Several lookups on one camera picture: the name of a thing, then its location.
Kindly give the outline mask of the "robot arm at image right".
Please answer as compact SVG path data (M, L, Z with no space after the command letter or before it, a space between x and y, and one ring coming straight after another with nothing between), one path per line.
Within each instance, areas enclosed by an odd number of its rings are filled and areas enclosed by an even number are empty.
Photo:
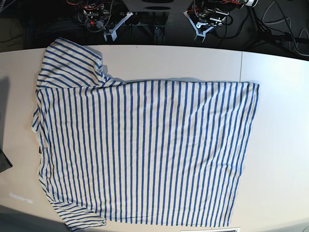
M234 9L255 7L258 0L194 0L187 10L197 28L221 26Z

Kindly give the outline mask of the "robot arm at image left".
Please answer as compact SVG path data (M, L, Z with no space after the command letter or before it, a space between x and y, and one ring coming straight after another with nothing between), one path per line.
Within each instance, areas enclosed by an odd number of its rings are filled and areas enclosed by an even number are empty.
M91 33L107 32L112 11L122 0L67 0L77 11L77 20Z

